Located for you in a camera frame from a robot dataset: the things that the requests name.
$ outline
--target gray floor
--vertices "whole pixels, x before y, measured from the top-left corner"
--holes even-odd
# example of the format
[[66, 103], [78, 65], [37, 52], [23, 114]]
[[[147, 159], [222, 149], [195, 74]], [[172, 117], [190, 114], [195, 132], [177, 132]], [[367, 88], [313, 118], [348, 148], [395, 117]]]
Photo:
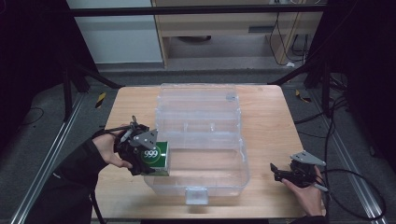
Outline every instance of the gray floor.
[[[263, 36], [261, 38], [259, 36], [228, 38], [213, 36], [212, 40], [201, 43], [186, 43], [175, 38], [172, 45], [173, 51], [170, 53], [166, 69], [139, 68], [133, 73], [103, 73], [103, 75], [127, 86], [156, 85], [164, 82], [262, 84], [285, 76], [292, 70], [290, 67], [275, 63]], [[306, 103], [296, 97], [296, 89], [304, 92], [302, 80], [304, 76], [298, 76], [282, 87], [294, 120], [304, 119], [319, 112], [315, 102]], [[80, 94], [74, 91], [74, 99], [82, 97], [81, 109], [52, 166], [56, 166], [70, 150], [90, 137], [100, 125], [106, 124], [117, 91], [93, 79], [89, 78], [89, 81], [92, 87], [88, 93]], [[103, 91], [106, 92], [103, 105], [101, 108], [94, 108], [98, 95]], [[307, 94], [312, 99], [316, 99], [315, 96], [319, 91], [320, 89], [310, 90]], [[26, 193], [29, 192], [30, 185], [35, 180], [35, 174], [46, 159], [55, 136], [61, 130], [64, 115], [62, 92], [62, 86], [59, 85], [35, 97], [32, 107], [41, 108], [44, 112], [43, 116], [40, 118], [41, 110], [31, 110], [25, 121], [40, 119], [29, 125], [22, 125], [19, 133], [8, 146], [7, 154], [0, 159], [0, 220], [7, 222], [16, 213]], [[339, 95], [340, 92], [332, 91], [334, 99]], [[361, 174], [373, 181], [386, 198], [388, 206], [386, 221], [396, 223], [396, 197], [393, 193], [396, 188], [396, 175], [390, 170], [386, 161], [370, 156], [369, 145], [347, 107], [338, 109], [334, 120], [337, 133], [333, 134], [334, 138], [331, 138], [329, 143], [328, 167], [330, 169], [346, 168], [344, 156], [338, 149], [340, 144], [337, 142], [336, 135], [339, 134], [337, 136], [340, 136], [342, 147], [346, 149]], [[323, 137], [328, 130], [326, 119], [314, 119], [298, 124], [296, 128], [304, 149], [323, 159], [325, 147]], [[331, 174], [329, 178], [331, 190], [341, 203], [365, 215], [361, 198], [357, 195], [350, 178], [343, 174]], [[331, 202], [330, 215], [332, 223], [369, 223], [351, 216], [335, 202]], [[284, 219], [271, 220], [271, 223], [286, 223], [286, 221]]]

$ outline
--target green box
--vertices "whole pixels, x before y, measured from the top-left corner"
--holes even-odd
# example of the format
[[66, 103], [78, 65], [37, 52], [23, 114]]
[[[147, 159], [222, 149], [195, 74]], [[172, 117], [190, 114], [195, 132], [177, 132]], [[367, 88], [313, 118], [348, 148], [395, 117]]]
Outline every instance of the green box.
[[148, 175], [169, 176], [168, 142], [157, 142], [155, 149], [143, 151], [140, 157], [145, 164], [155, 170]]

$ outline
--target clear plastic container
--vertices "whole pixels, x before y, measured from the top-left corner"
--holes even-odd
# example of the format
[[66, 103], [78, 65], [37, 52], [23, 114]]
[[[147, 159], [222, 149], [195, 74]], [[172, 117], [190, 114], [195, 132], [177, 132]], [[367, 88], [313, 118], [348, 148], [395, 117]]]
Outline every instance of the clear plastic container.
[[241, 193], [249, 172], [234, 85], [163, 84], [155, 122], [170, 150], [170, 175], [144, 177], [157, 194], [206, 204]]

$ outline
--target table top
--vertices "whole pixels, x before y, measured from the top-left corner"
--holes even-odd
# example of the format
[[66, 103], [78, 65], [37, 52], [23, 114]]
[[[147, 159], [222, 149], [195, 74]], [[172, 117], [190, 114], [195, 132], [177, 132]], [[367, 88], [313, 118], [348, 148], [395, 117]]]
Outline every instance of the table top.
[[[290, 155], [303, 146], [278, 86], [235, 85], [239, 96], [250, 181], [237, 197], [209, 197], [208, 205], [186, 205], [184, 197], [158, 196], [143, 176], [108, 165], [100, 174], [96, 198], [105, 218], [281, 218], [300, 217], [294, 195], [274, 180], [270, 162], [289, 170]], [[154, 128], [159, 86], [125, 87], [118, 92], [106, 128], [139, 123]]]

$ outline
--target wall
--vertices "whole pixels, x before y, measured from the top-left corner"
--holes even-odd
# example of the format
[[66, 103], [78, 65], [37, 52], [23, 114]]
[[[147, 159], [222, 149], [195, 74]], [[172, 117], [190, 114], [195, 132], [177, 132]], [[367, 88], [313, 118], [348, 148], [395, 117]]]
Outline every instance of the wall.
[[[67, 0], [70, 8], [151, 7], [149, 0]], [[97, 64], [161, 63], [153, 16], [76, 18]]]

